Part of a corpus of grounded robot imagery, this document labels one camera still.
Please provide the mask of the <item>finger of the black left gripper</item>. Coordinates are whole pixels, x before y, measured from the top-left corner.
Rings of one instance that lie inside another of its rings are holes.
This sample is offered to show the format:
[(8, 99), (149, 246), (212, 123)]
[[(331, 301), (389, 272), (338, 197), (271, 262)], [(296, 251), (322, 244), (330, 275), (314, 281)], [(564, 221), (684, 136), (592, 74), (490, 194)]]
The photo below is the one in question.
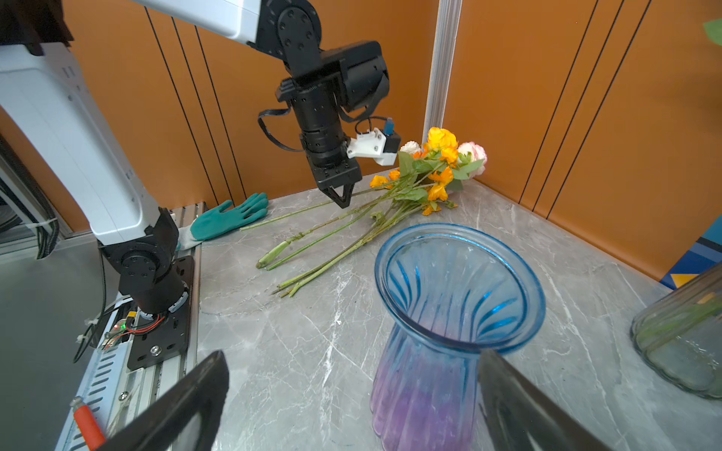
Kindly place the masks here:
[(323, 189), (323, 193), (337, 206), (346, 209), (350, 206), (353, 197), (353, 188), (355, 188), (355, 184), (349, 183), (342, 186), (341, 193), (338, 192), (338, 187), (326, 187)]

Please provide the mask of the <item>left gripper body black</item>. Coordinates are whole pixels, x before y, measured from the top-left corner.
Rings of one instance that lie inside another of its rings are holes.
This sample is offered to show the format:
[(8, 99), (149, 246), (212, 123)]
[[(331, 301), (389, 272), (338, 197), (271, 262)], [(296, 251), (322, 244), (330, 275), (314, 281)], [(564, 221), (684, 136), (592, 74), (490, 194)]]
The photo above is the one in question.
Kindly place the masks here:
[(316, 165), (312, 161), (309, 161), (309, 164), (317, 187), (325, 193), (347, 195), (362, 179), (362, 172), (356, 159), (346, 158), (340, 163), (326, 167)]

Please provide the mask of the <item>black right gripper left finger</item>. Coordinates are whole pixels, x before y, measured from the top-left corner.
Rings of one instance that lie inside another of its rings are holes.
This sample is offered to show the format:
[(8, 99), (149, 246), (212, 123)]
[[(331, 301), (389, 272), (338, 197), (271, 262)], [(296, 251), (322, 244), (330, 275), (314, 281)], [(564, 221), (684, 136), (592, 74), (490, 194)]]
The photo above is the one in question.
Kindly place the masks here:
[(225, 354), (214, 351), (101, 449), (210, 450), (228, 391)]

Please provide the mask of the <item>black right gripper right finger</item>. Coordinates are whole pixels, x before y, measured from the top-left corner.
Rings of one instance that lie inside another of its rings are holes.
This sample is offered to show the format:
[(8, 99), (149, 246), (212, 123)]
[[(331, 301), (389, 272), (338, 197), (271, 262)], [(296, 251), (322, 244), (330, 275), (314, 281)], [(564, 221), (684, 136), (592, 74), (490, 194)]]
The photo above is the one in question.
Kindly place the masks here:
[(607, 450), (493, 350), (479, 356), (479, 409), (496, 450)]

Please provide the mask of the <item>blue purple glass vase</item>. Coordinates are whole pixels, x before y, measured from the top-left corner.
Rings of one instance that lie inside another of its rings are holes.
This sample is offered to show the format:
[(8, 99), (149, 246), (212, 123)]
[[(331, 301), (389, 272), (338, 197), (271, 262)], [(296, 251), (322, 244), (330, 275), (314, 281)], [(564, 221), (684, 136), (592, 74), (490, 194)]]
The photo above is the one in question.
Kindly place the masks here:
[(372, 428), (387, 450), (468, 450), (482, 351), (511, 353), (545, 320), (545, 294), (509, 246), (463, 225), (388, 239), (374, 276), (394, 325), (373, 381)]

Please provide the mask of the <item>clear glass vase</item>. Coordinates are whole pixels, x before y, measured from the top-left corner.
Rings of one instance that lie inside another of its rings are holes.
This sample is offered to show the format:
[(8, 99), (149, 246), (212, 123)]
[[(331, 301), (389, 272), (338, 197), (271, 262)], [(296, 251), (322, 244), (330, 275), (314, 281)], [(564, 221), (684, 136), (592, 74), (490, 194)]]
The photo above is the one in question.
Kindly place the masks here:
[(642, 361), (700, 398), (721, 398), (721, 265), (695, 276), (635, 316), (630, 328)]

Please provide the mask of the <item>yellow orange poppy stem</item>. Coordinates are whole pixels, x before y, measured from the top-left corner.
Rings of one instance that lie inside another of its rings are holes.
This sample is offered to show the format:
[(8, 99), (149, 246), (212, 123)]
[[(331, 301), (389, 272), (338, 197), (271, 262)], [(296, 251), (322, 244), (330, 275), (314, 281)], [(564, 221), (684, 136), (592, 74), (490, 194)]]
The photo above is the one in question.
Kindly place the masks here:
[[(372, 180), (372, 187), (370, 187), (370, 189), (366, 189), (361, 192), (354, 193), (353, 197), (358, 197), (359, 195), (366, 195), (369, 193), (380, 193), (380, 198), (382, 200), (389, 197), (390, 195), (392, 195), (396, 199), (400, 200), (400, 197), (402, 197), (403, 195), (406, 195), (407, 193), (411, 193), (412, 191), (415, 191), (418, 189), (423, 189), (424, 187), (432, 186), (432, 182), (422, 183), (421, 181), (422, 181), (421, 176), (415, 176), (415, 180), (412, 180), (411, 182), (403, 182), (402, 176), (399, 176), (398, 178), (396, 178), (396, 180), (391, 180), (385, 176), (375, 175)], [(251, 225), (244, 225), (243, 227), (240, 227), (238, 229), (238, 231), (255, 229), (256, 227), (263, 227), (265, 225), (269, 225), (274, 222), (282, 221), (282, 220), (291, 218), (293, 216), (297, 216), (298, 214), (310, 212), (311, 210), (325, 207), (330, 204), (332, 204), (331, 200), (323, 201), (321, 203), (317, 203), (316, 205), (311, 205), (311, 206), (297, 209), (295, 212), (288, 212), (288, 213), (285, 213), (282, 215), (272, 216), (270, 219), (261, 218), (261, 220), (256, 221)]]

